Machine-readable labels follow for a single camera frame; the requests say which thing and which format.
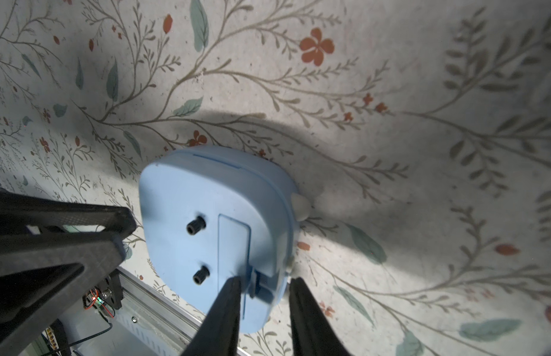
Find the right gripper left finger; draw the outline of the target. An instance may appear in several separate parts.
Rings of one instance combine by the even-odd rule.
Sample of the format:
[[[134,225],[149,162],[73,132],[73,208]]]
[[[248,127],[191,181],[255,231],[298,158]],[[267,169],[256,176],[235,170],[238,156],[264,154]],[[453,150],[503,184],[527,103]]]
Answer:
[[[241,278],[231,277],[181,356],[237,355],[240,310]]]

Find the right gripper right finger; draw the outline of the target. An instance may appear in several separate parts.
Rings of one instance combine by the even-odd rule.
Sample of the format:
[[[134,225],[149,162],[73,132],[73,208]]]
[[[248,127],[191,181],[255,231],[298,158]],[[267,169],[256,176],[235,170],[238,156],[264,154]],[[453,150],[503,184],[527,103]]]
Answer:
[[[302,278],[291,280],[289,301],[294,355],[350,355]]]

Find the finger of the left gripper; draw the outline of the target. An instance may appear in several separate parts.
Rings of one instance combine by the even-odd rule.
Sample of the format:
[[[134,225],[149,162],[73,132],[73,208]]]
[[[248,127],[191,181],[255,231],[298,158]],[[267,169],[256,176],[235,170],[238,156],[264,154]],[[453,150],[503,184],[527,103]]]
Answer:
[[[67,203],[0,191],[0,227],[27,225],[101,225],[122,238],[137,229],[132,212],[125,207]]]
[[[18,355],[124,260],[115,233],[0,236],[0,355]]]

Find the light blue battery cover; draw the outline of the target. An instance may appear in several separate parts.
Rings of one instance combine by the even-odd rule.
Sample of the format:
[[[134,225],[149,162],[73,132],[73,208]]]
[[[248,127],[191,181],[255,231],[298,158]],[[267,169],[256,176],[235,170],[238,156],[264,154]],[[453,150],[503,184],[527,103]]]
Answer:
[[[258,274],[250,264],[250,227],[231,217],[220,215],[218,239],[218,288],[231,277],[241,279],[241,321],[257,322],[256,303]]]

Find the light blue alarm clock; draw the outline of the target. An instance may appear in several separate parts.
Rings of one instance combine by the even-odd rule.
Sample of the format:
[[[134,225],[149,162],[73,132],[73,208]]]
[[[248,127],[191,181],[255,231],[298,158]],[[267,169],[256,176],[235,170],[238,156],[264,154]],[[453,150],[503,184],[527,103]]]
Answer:
[[[139,181],[140,211],[149,258],[164,283],[202,313],[218,290],[218,218],[250,227],[250,264],[258,274],[257,322],[264,327],[284,295],[300,223],[311,204],[292,178],[268,160],[233,148],[195,146],[150,163]]]

